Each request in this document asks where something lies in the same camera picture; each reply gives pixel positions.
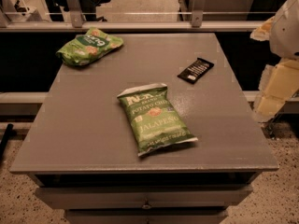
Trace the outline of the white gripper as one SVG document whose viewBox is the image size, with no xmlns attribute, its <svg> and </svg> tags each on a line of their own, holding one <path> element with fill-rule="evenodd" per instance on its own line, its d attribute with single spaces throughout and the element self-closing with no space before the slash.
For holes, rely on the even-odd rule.
<svg viewBox="0 0 299 224">
<path fill-rule="evenodd" d="M 274 17 L 266 20 L 254 29 L 250 38 L 267 41 Z M 299 62 L 282 59 L 275 66 L 267 65 L 262 72 L 259 92 L 253 104 L 253 118 L 258 122 L 267 122 L 299 91 Z"/>
</svg>

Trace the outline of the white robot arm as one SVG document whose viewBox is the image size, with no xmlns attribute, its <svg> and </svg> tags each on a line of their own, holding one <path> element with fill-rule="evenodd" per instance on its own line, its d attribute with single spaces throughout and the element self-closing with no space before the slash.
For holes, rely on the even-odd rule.
<svg viewBox="0 0 299 224">
<path fill-rule="evenodd" d="M 299 0 L 287 0 L 250 38 L 268 40 L 271 52 L 280 58 L 263 70 L 253 103 L 253 118 L 267 122 L 299 91 Z"/>
</svg>

